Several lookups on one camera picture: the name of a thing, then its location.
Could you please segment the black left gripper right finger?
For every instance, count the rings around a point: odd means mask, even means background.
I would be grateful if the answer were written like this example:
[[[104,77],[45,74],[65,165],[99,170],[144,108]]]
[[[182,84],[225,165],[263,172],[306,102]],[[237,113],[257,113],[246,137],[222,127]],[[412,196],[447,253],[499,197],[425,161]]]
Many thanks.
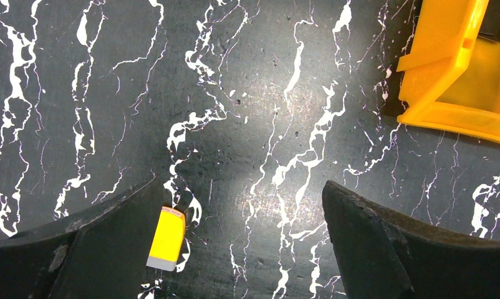
[[[349,298],[500,298],[500,241],[418,221],[331,180],[322,207]]]

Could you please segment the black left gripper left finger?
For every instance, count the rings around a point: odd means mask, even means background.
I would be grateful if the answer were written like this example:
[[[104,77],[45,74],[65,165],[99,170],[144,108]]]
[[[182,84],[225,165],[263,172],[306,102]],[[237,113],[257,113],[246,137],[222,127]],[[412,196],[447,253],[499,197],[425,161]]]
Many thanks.
[[[164,199],[153,178],[0,239],[0,298],[136,298]]]

